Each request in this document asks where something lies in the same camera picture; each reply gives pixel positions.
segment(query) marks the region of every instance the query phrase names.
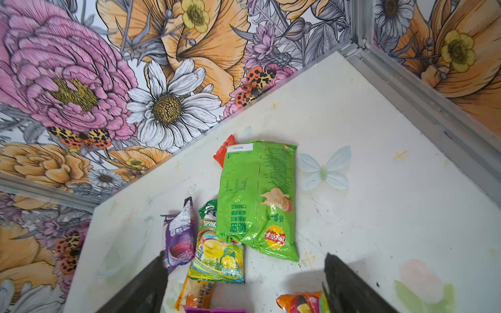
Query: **orange flower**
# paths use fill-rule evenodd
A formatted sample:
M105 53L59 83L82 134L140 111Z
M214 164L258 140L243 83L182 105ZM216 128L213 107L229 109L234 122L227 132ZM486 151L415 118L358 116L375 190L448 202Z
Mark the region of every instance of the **orange flower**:
M119 167L118 170L113 171L122 176L125 181L130 182L161 161L170 159L172 154L157 148L134 146L125 150L112 150L110 156L114 160L107 161Z
M90 160L67 153L55 145L2 143L0 172L36 183L73 192L69 186L89 183ZM47 208L53 203L17 195L16 206L24 210Z
M33 237L14 240L27 233L28 230L19 225L0 227L0 283L5 279L14 281L14 303L26 282L33 288L40 285L56 287L52 252L40 246Z
M418 58L404 66L501 136L501 7L496 0L461 0L451 13L450 0L439 0L430 24L416 7L397 50L414 36L400 57Z
M213 84L213 94L218 95L225 104L231 99L229 94L240 85L240 79L244 76L243 53L247 41L231 29L233 26L247 31L250 27L247 11L242 10L241 4L245 4L245 0L242 3L235 0L186 1L185 12L181 2L174 0L168 0L167 4L162 0L136 0L128 35L134 39L141 33L151 10L150 29L141 41L161 39L168 62L162 66L167 81L174 77L175 70L184 59L192 58L195 67L203 67L207 73L201 87ZM167 9L172 12L169 20L166 20ZM98 0L97 10L109 31L114 32L108 36L111 43L121 46L122 35L117 23L125 29L127 13L113 0ZM200 13L203 17L196 28L190 22L195 18L192 16L195 13ZM183 22L183 16L189 25Z

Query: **lay's chip bag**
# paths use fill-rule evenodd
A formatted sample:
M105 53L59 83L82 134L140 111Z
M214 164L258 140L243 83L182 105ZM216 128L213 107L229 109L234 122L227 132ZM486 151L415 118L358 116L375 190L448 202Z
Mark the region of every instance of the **lay's chip bag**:
M296 146L251 141L228 146L219 186L217 236L298 261L295 244Z
M235 239L216 236L217 200L207 202L199 211L202 224L196 240L195 259L188 277L244 283L243 245Z

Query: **white table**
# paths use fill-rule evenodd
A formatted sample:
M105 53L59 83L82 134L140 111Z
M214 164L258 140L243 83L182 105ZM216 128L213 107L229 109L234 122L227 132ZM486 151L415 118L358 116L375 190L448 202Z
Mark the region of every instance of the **white table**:
M325 164L351 145L348 191L323 183L297 191L294 263L245 249L245 284L217 283L212 307L278 312L278 295L321 289L324 258L337 254L398 310L399 265L418 258L453 283L459 312L501 307L501 211L341 55L321 61L96 208L65 312L94 312L161 250L160 214L179 211L196 184L195 208L217 197L221 167L212 158L230 134L298 144ZM406 158L394 158L407 151ZM97 269L132 210L155 217L140 265L106 281ZM169 276L172 311L187 265Z

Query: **colorful snack package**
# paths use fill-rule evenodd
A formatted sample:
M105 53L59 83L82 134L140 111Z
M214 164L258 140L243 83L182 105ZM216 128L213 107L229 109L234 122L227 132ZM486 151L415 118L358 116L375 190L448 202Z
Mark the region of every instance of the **colorful snack package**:
M230 135L216 152L216 154L214 154L214 159L221 165L221 167L224 167L224 157L226 156L227 146L233 145L236 145L235 137L233 135Z
M232 308L197 308L197 307L189 307L185 306L185 313L247 313L244 309L232 309Z
M199 211L202 224L196 240L195 259L188 270L192 279L244 283L243 245L216 235L217 200L207 202Z
M230 146L219 187L217 236L298 261L295 244L295 145L251 141Z
M194 280L186 277L184 285L177 298L174 309L181 310L181 306L209 308L214 282Z
M330 313L322 291L284 294L277 298L277 304L287 313Z
M195 257L192 211L193 200L189 197L184 200L184 208L179 214L162 215L165 216L163 265L168 273L171 273L178 265L189 263Z

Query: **floral wall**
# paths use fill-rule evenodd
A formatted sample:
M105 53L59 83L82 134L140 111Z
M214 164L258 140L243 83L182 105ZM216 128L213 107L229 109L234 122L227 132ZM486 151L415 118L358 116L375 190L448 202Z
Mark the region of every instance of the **floral wall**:
M374 45L501 136L496 0L375 0Z
M0 312L61 312L91 213L0 192Z
M2 0L0 172L105 199L350 29L350 0Z

